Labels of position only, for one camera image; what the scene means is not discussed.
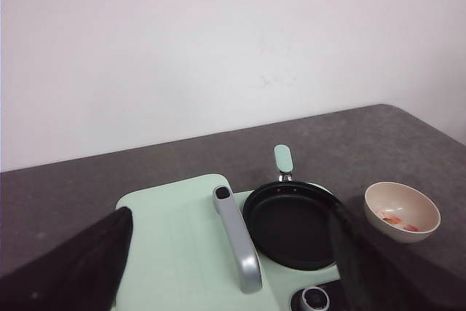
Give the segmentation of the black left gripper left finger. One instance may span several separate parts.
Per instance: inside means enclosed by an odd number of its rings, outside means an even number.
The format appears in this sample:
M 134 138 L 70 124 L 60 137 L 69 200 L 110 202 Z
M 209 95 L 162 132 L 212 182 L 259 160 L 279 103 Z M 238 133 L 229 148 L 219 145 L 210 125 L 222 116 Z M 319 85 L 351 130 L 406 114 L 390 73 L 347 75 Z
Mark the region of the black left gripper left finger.
M 133 216 L 123 207 L 1 277 L 2 310 L 110 310 L 125 271 Z

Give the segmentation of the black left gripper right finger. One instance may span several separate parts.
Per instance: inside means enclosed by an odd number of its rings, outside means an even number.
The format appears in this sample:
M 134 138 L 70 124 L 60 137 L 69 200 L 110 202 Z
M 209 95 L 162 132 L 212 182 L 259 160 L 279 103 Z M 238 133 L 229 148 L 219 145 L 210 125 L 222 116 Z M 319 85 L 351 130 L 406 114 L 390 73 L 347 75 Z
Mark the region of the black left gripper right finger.
M 465 280 L 388 238 L 365 234 L 338 199 L 328 204 L 334 258 L 352 310 L 464 310 Z

